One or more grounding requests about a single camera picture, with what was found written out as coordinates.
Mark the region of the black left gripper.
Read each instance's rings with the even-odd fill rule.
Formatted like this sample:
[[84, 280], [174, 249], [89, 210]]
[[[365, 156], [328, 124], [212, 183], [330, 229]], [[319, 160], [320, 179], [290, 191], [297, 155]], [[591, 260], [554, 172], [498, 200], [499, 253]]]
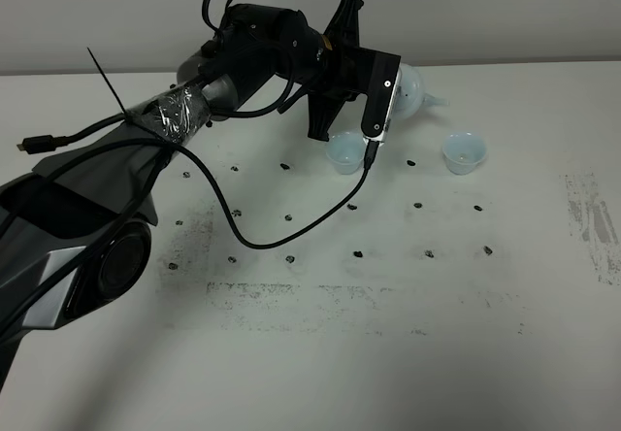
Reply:
[[346, 102], [358, 96], [354, 52], [360, 48], [358, 12], [363, 0], [341, 0], [323, 36], [324, 69], [308, 93], [308, 137], [328, 141], [329, 129]]

